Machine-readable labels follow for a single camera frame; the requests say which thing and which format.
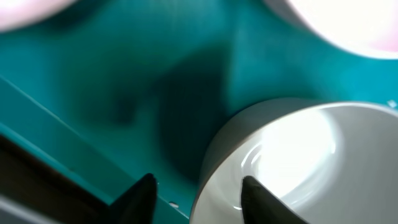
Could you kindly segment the grey bowl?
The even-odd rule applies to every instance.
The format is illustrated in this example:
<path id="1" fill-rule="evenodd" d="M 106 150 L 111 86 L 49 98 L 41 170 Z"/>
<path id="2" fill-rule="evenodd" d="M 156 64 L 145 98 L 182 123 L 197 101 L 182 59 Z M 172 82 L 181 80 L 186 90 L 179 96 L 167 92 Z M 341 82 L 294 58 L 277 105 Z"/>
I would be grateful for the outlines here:
<path id="1" fill-rule="evenodd" d="M 396 223 L 397 110 L 299 98 L 242 110 L 206 150 L 190 223 L 244 223 L 243 182 L 307 223 Z"/>

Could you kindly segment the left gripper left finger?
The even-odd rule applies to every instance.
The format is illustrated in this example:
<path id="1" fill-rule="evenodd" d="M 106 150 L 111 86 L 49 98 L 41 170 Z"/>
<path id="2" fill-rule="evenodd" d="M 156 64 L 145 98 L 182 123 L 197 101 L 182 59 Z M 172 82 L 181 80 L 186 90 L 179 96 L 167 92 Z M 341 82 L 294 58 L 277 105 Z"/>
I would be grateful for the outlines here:
<path id="1" fill-rule="evenodd" d="M 151 224 L 156 200 L 157 181 L 148 173 L 111 204 L 107 223 Z"/>

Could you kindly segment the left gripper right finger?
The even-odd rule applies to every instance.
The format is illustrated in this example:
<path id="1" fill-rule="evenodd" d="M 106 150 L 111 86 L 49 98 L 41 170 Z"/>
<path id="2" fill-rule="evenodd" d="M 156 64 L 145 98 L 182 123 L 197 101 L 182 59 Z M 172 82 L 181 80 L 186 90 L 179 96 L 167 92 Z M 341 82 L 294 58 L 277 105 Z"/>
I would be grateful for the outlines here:
<path id="1" fill-rule="evenodd" d="M 250 175 L 243 178 L 240 203 L 244 224 L 308 224 Z"/>

